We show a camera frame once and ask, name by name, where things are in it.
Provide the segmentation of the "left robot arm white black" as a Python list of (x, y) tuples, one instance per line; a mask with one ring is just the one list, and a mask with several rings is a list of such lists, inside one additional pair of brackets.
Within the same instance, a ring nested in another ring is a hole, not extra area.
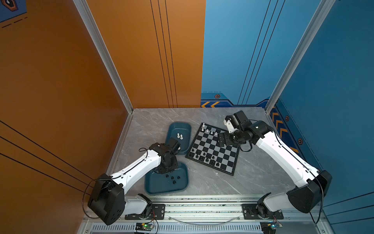
[(153, 202), (143, 194), (126, 193), (153, 169), (170, 173), (178, 168), (177, 152), (180, 143), (170, 138), (167, 143), (154, 143), (145, 153), (126, 168), (112, 175), (102, 174), (95, 179), (88, 207), (106, 225), (112, 225), (123, 215), (151, 216)]

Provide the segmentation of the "black and silver chessboard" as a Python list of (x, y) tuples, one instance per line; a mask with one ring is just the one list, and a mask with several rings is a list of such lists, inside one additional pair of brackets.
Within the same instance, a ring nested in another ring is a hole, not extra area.
[(203, 123), (200, 125), (185, 158), (233, 176), (239, 157), (239, 147), (237, 145), (221, 147), (218, 137), (226, 130), (205, 123), (205, 131), (202, 132), (202, 125)]

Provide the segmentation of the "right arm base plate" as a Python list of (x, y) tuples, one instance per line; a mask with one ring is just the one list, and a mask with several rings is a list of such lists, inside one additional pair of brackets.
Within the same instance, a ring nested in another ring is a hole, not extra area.
[(271, 212), (262, 205), (249, 203), (242, 204), (242, 213), (244, 219), (255, 220), (255, 219), (284, 219), (281, 210)]

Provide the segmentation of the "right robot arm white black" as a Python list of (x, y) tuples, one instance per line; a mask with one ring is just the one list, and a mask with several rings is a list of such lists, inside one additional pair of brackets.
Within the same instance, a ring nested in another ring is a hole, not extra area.
[(273, 195), (262, 196), (256, 205), (258, 216), (267, 219), (279, 210), (295, 208), (307, 214), (324, 202), (332, 176), (300, 158), (264, 121), (250, 121), (243, 111), (226, 116), (224, 125), (228, 129), (219, 134), (221, 146), (241, 146), (249, 143), (265, 151), (289, 175), (295, 188)]

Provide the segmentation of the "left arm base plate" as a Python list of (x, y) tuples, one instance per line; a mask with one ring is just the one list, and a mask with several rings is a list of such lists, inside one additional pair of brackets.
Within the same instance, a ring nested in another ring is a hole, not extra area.
[(125, 220), (163, 220), (165, 217), (165, 204), (153, 204), (152, 209), (149, 215), (140, 215), (140, 214), (129, 214), (125, 215)]

